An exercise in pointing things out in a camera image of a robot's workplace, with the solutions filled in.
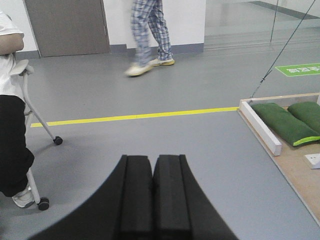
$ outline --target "gray door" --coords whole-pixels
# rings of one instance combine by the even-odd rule
[[[103,0],[24,0],[42,57],[109,52]]]

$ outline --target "white wall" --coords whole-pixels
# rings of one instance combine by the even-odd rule
[[[263,2],[269,4],[277,4],[277,0],[264,0]],[[306,13],[314,0],[279,0],[279,6],[301,13]],[[313,15],[320,18],[320,1],[316,0],[310,9],[309,15]]]
[[[23,52],[36,51],[37,45],[26,13],[23,0],[0,0],[0,9],[24,32]]]
[[[132,0],[104,0],[111,45],[136,47],[130,29]],[[199,44],[205,38],[206,0],[163,0],[171,45]],[[156,46],[150,34],[150,45]]]
[[[132,0],[104,0],[107,29],[111,45],[135,48],[130,29]],[[24,49],[38,49],[23,0],[0,0],[0,9],[11,16],[24,32]],[[204,43],[206,0],[163,0],[163,12],[167,21],[172,45]],[[151,46],[156,42],[150,37]]]

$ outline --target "sneaker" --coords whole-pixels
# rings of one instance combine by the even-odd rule
[[[151,65],[151,66],[170,66],[170,65],[173,65],[173,64],[175,64],[175,60],[173,59],[173,58],[171,58],[171,59],[168,59],[168,60],[163,60],[163,61],[161,61],[160,59],[158,59],[158,58],[156,58],[156,59],[154,59],[154,60],[151,60],[150,62],[149,62],[149,64]]]
[[[31,187],[29,186],[29,183],[26,185],[26,188],[18,192],[16,195],[12,197],[12,200],[14,203],[19,207],[26,209],[30,207],[32,204],[35,203],[35,198],[31,192]]]
[[[132,64],[131,67],[124,73],[127,76],[134,77],[134,76],[140,76],[148,71],[150,71],[153,68],[150,64],[147,64],[145,66],[138,66],[136,63]]]

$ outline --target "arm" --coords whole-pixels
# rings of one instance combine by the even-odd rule
[[[0,55],[15,53],[23,48],[24,41],[20,33],[0,35]]]

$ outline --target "green sandbag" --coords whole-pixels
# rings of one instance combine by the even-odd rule
[[[288,111],[320,134],[320,105],[314,101],[294,103]]]
[[[251,107],[268,127],[292,146],[320,140],[320,134],[275,103],[259,103]]]

